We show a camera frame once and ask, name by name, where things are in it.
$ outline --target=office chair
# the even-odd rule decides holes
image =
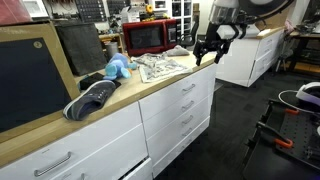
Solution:
[[[180,37],[179,45],[183,48],[187,46],[193,46],[196,42],[196,35],[199,28],[199,16],[194,16],[194,25],[192,27],[191,33],[182,34]]]

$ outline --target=blue plush toy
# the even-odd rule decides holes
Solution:
[[[128,58],[116,53],[105,67],[106,76],[104,80],[115,80],[117,78],[130,78],[131,70],[137,69],[137,63],[129,63]]]

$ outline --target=microwave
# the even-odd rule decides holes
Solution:
[[[162,19],[122,25],[129,56],[161,53],[177,45],[177,22]]]

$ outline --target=floor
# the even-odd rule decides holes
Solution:
[[[310,77],[267,72],[250,88],[225,82],[215,92],[209,128],[180,154],[157,180],[241,180],[244,145],[268,98],[298,89]]]

